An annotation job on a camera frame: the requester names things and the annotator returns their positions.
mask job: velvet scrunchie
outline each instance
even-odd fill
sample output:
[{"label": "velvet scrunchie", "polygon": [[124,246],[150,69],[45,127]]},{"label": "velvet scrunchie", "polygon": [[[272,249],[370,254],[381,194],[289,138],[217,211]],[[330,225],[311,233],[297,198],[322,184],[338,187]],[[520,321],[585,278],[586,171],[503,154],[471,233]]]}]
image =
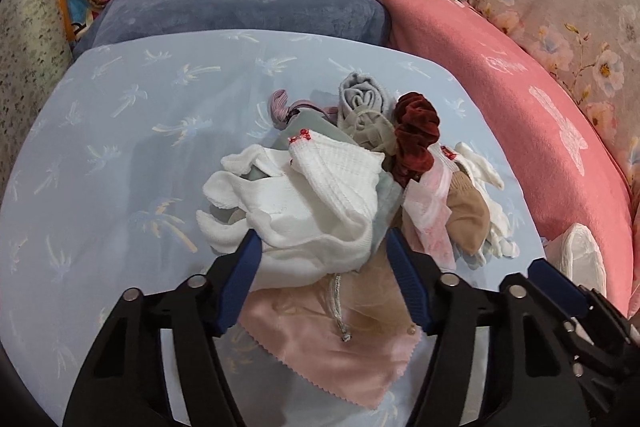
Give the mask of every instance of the velvet scrunchie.
[{"label": "velvet scrunchie", "polygon": [[398,122],[395,131],[398,143],[391,174],[406,187],[409,180],[419,180],[433,167],[433,156],[427,147],[440,139],[440,118],[431,102],[418,92],[400,97],[394,117]]}]

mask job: floral bedsheet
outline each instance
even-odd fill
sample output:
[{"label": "floral bedsheet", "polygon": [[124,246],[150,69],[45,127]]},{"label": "floral bedsheet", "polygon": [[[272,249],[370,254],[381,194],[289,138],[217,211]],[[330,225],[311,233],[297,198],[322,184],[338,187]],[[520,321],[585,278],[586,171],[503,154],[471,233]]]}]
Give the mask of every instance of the floral bedsheet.
[{"label": "floral bedsheet", "polygon": [[640,307],[640,0],[469,0],[534,57],[591,121],[632,193]]}]

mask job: gray fabric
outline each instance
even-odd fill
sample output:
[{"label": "gray fabric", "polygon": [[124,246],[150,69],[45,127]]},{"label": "gray fabric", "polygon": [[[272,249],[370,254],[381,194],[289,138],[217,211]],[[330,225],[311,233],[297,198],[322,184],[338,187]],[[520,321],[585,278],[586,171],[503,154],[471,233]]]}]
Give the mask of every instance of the gray fabric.
[{"label": "gray fabric", "polygon": [[338,127],[360,146],[396,154],[396,135],[390,120],[396,100],[375,78],[350,73],[338,87]]},{"label": "gray fabric", "polygon": [[111,0],[74,49],[151,35],[223,29],[295,31],[382,45],[385,8],[376,0]]},{"label": "gray fabric", "polygon": [[361,105],[366,105],[391,120],[395,101],[386,87],[381,86],[375,78],[351,73],[338,87],[338,124]]}]

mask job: white knit fabric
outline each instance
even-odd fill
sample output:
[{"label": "white knit fabric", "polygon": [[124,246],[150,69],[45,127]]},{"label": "white knit fabric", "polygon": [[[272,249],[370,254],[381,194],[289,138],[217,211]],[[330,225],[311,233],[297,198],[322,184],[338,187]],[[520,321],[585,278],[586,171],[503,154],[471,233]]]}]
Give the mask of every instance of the white knit fabric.
[{"label": "white knit fabric", "polygon": [[473,186],[480,192],[486,206],[489,208],[491,224],[487,233],[484,246],[476,253],[476,259],[481,266],[486,264],[486,254],[495,257],[517,257],[520,254],[520,248],[513,241],[513,229],[509,218],[502,210],[502,206],[492,200],[486,191],[486,183],[493,185],[499,190],[504,189],[504,182],[500,178],[500,174],[495,170],[489,161],[477,154],[466,143],[460,142],[455,147],[456,162],[462,165]]},{"label": "white knit fabric", "polygon": [[[220,253],[235,251],[247,230],[256,230],[263,256],[252,291],[305,286],[328,273],[359,269],[370,255],[383,159],[306,130],[289,151],[252,145],[223,158],[225,170],[203,187],[213,205],[238,207],[245,217],[230,225],[199,210],[196,220]],[[252,165],[270,177],[241,178]]]}]

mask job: pink patterned fabric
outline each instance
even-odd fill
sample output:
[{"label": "pink patterned fabric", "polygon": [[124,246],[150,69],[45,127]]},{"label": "pink patterned fabric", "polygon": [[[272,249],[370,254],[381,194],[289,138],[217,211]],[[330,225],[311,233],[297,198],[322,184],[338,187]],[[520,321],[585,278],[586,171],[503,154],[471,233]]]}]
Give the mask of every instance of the pink patterned fabric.
[{"label": "pink patterned fabric", "polygon": [[634,267],[628,188],[575,103],[532,57],[467,4],[379,1],[391,15],[391,47],[447,68],[480,108],[539,233],[557,237],[573,223],[591,229],[604,258],[607,296],[626,314]]}]

